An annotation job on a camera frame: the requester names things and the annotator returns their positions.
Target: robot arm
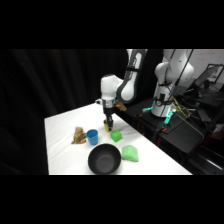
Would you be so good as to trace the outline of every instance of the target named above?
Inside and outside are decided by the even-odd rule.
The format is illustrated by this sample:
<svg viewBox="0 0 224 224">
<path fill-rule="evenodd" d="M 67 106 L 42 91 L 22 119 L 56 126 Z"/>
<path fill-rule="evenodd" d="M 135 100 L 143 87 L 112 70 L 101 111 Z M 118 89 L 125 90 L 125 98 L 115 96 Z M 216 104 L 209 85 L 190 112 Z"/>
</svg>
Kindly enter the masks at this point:
<svg viewBox="0 0 224 224">
<path fill-rule="evenodd" d="M 187 49 L 164 49 L 164 57 L 168 62 L 160 63 L 155 70 L 158 84 L 152 113 L 157 117 L 168 116 L 172 107 L 172 90 L 177 80 L 181 85 L 194 74 L 194 68 L 188 62 Z"/>
<path fill-rule="evenodd" d="M 101 80 L 102 97 L 96 101 L 103 106 L 109 131 L 113 128 L 112 114 L 116 98 L 124 104 L 131 103 L 136 98 L 137 81 L 147 50 L 127 49 L 127 51 L 129 63 L 124 80 L 115 75 L 104 76 Z M 187 49 L 164 49 L 164 56 L 168 62 L 161 63 L 156 68 L 155 74 L 158 79 L 156 100 L 153 107 L 150 108 L 152 113 L 158 117 L 168 117 L 172 107 L 172 89 L 176 81 L 179 80 L 179 84 L 181 84 L 190 79 L 194 73 L 194 68 L 188 63 Z"/>
<path fill-rule="evenodd" d="M 131 103 L 137 95 L 137 81 L 146 56 L 145 49 L 127 49 L 129 63 L 124 80 L 115 75 L 106 75 L 101 79 L 101 99 L 96 103 L 103 106 L 109 131 L 113 128 L 112 114 L 116 98 L 124 104 Z"/>
</svg>

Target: black curtain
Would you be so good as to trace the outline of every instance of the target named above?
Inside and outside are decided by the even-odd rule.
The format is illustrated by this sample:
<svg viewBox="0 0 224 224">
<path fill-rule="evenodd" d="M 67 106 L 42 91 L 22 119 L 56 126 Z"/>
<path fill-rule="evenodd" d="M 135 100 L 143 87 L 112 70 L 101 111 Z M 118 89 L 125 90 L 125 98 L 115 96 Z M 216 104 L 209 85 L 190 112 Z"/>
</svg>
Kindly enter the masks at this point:
<svg viewBox="0 0 224 224">
<path fill-rule="evenodd" d="M 162 58 L 162 49 L 148 50 L 140 94 L 130 105 L 153 96 Z M 100 79 L 123 78 L 127 64 L 125 49 L 1 50 L 0 168 L 48 174 L 44 118 L 94 103 L 101 96 Z"/>
</svg>

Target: mint green block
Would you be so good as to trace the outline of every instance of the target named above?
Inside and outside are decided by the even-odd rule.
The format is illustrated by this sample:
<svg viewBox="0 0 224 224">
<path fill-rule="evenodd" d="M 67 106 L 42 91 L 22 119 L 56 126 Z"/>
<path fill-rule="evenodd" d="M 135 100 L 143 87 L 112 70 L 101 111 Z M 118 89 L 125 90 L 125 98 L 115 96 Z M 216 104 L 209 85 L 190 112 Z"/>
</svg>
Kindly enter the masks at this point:
<svg viewBox="0 0 224 224">
<path fill-rule="evenodd" d="M 133 162 L 139 162 L 138 150 L 132 145 L 128 145 L 122 148 L 121 158 L 123 160 L 129 160 Z"/>
<path fill-rule="evenodd" d="M 118 142 L 122 139 L 122 135 L 119 131 L 111 132 L 110 136 L 115 142 Z"/>
</svg>

